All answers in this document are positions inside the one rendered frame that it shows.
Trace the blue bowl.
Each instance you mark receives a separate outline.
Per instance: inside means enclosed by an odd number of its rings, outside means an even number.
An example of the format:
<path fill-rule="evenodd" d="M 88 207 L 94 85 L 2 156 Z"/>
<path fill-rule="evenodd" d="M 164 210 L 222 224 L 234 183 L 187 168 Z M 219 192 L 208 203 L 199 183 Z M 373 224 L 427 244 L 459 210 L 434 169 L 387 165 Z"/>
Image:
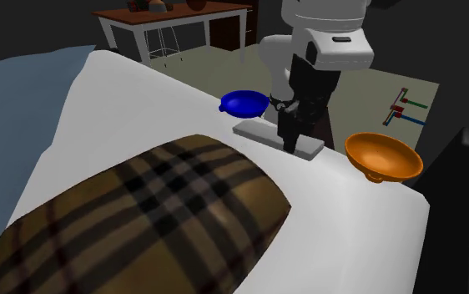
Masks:
<path fill-rule="evenodd" d="M 260 92 L 235 90 L 221 98 L 219 111 L 240 119 L 252 119 L 260 117 L 269 104 L 269 98 Z"/>

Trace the brown plaid pillow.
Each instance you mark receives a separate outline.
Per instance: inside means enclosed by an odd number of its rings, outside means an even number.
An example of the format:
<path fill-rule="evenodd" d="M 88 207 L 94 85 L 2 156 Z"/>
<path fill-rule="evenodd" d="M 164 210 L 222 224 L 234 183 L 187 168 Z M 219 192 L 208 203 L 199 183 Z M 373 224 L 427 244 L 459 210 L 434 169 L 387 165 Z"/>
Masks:
<path fill-rule="evenodd" d="M 14 221 L 0 235 L 0 294 L 234 294 L 289 212 L 245 155 L 186 136 Z"/>

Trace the dark wooden cabinet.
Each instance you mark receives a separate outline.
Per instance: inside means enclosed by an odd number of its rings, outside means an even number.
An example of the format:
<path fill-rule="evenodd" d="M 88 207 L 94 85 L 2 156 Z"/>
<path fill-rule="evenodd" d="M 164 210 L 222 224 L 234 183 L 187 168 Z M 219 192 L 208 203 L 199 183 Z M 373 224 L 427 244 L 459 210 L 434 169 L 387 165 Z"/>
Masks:
<path fill-rule="evenodd" d="M 250 5 L 246 18 L 245 45 L 257 43 L 259 0 L 215 0 L 222 3 Z M 240 18 L 220 18 L 209 22 L 210 45 L 227 51 L 240 48 Z"/>

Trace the bed with white sheet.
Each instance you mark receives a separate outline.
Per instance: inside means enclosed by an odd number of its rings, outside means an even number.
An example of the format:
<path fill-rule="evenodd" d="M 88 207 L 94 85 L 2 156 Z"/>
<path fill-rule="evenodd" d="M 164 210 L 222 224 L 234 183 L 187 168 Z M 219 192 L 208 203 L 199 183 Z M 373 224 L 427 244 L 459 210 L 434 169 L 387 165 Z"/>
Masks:
<path fill-rule="evenodd" d="M 0 234 L 78 182 L 154 146 L 206 134 L 244 153 L 291 212 L 235 294 L 412 294 L 430 206 L 374 184 L 334 150 L 313 160 L 240 137 L 217 98 L 105 50 L 0 61 Z"/>

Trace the black bedside furniture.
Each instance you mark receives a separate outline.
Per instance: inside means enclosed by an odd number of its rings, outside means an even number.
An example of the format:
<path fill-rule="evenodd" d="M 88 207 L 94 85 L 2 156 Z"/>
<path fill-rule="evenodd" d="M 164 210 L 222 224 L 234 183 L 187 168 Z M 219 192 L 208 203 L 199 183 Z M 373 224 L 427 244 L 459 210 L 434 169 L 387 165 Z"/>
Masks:
<path fill-rule="evenodd" d="M 469 128 L 412 186 L 430 205 L 413 294 L 469 294 Z"/>

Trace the orange bowl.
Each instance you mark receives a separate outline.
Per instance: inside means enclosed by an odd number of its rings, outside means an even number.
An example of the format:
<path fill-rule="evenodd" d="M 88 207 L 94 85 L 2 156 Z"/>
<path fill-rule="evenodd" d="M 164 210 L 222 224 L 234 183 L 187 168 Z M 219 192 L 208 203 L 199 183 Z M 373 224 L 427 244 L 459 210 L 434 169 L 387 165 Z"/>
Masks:
<path fill-rule="evenodd" d="M 384 134 L 361 132 L 349 136 L 345 154 L 356 169 L 377 184 L 415 178 L 424 167 L 409 145 Z"/>

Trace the brown-topped white-legged table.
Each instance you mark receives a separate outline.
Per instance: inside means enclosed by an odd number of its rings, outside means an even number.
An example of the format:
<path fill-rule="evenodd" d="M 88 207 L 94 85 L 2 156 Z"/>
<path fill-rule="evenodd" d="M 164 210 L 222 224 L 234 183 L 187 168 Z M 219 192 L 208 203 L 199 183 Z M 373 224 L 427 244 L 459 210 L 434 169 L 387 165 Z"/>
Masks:
<path fill-rule="evenodd" d="M 245 60 L 245 34 L 250 5 L 207 2 L 201 11 L 194 11 L 184 3 L 174 5 L 172 11 L 153 13 L 149 11 L 131 13 L 127 8 L 92 12 L 98 17 L 110 48 L 117 48 L 112 27 L 122 28 L 133 33 L 139 51 L 141 64 L 151 66 L 149 42 L 145 32 L 190 23 L 203 23 L 206 45 L 210 46 L 209 23 L 211 20 L 239 17 L 240 22 L 240 62 Z"/>

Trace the flat grey rectangular block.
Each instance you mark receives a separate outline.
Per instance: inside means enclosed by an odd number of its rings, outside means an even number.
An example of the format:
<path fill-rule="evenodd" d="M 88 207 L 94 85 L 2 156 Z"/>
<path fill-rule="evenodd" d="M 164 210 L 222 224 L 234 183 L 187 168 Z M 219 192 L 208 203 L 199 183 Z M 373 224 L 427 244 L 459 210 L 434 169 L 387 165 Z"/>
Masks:
<path fill-rule="evenodd" d="M 286 152 L 284 140 L 278 135 L 278 128 L 274 124 L 267 124 L 256 120 L 243 120 L 232 128 L 237 135 L 265 144 L 276 150 Z M 325 142 L 300 134 L 295 142 L 292 154 L 303 160 L 313 160 L 325 147 Z"/>

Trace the red green blue stick toy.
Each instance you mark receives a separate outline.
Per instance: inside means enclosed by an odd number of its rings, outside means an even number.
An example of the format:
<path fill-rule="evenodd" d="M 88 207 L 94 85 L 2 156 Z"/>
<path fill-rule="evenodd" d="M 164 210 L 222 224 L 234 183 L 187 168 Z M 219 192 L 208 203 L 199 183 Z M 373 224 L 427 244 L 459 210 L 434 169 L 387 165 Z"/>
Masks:
<path fill-rule="evenodd" d="M 407 104 L 407 105 L 411 105 L 411 106 L 415 106 L 415 107 L 418 107 L 418 108 L 421 108 L 421 109 L 428 109 L 428 106 L 425 105 L 425 104 L 420 104 L 420 103 L 417 103 L 416 101 L 413 101 L 413 100 L 410 100 L 406 97 L 406 94 L 408 93 L 409 89 L 408 88 L 405 88 L 403 87 L 399 94 L 396 96 L 394 102 L 390 105 L 390 108 L 389 108 L 389 113 L 388 115 L 386 116 L 386 118 L 384 119 L 384 121 L 382 122 L 382 124 L 384 126 L 388 126 L 390 124 L 390 122 L 394 119 L 394 118 L 397 118 L 397 119 L 404 119 L 406 121 L 410 121 L 414 124 L 419 124 L 421 126 L 425 126 L 426 125 L 426 122 L 423 121 L 423 120 L 419 120 L 419 119 L 415 119 L 411 116 L 408 116 L 406 114 L 404 114 L 404 110 L 405 110 L 405 107 L 403 107 L 403 104 Z"/>

